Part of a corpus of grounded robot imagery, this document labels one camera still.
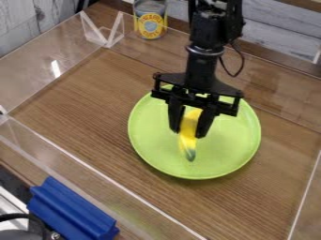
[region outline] banana peel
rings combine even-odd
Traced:
[[[193,161],[195,159],[195,145],[196,145],[195,129],[200,112],[201,112],[200,109],[193,109],[189,112],[187,112],[180,123],[177,144],[179,150],[188,161]]]

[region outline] blue object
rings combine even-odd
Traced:
[[[32,187],[28,209],[69,240],[111,240],[119,233],[115,219],[48,177]]]

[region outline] green plate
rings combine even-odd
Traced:
[[[231,102],[230,97],[220,97]],[[196,156],[188,162],[179,150],[177,135],[168,127],[168,105],[147,94],[129,114],[132,147],[160,172],[185,179],[210,179],[238,170],[251,159],[260,142],[260,126],[251,106],[240,100],[236,117],[219,115],[207,137],[196,142]]]

